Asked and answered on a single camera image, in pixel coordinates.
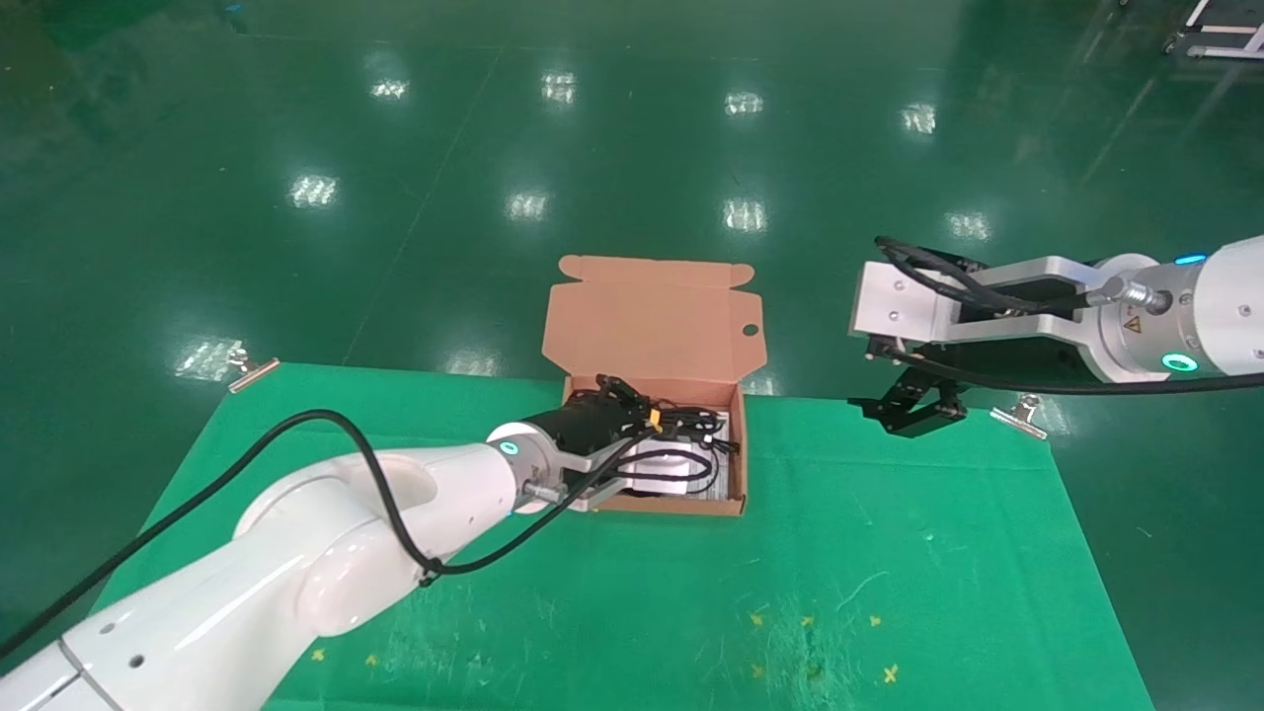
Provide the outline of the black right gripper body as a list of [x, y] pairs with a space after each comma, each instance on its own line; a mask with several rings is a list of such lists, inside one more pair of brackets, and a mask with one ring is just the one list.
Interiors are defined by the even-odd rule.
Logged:
[[1047, 338], [913, 345], [894, 337], [868, 337], [865, 354], [897, 361], [933, 383], [983, 386], [997, 381], [1005, 388], [1011, 385], [1062, 388], [1100, 382], [1076, 345]]

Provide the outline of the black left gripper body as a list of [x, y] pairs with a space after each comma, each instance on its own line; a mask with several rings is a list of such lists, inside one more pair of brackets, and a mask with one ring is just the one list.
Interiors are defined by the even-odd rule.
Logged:
[[559, 450], [586, 455], [621, 440], [635, 424], [635, 411], [612, 393], [573, 392], [557, 409], [544, 412], [544, 431]]

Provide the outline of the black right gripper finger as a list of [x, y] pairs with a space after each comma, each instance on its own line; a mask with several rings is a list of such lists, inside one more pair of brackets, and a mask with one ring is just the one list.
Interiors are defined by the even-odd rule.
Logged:
[[937, 431], [937, 407], [920, 405], [932, 390], [924, 378], [897, 378], [881, 397], [852, 397], [848, 405], [894, 436], [925, 436]]
[[934, 385], [937, 400], [919, 410], [921, 428], [948, 428], [961, 423], [968, 409], [962, 401], [962, 395], [969, 385], [963, 385], [956, 380], [939, 380]]

